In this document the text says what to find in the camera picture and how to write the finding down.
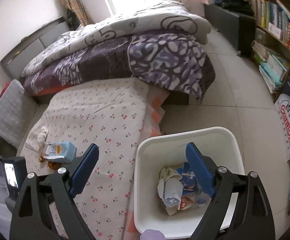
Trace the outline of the purple gloved hand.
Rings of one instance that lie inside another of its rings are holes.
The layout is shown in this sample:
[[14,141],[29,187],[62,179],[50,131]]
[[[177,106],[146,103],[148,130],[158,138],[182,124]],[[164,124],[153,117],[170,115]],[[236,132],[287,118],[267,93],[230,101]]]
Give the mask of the purple gloved hand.
[[140,235],[140,240],[166,240],[159,230],[147,229]]

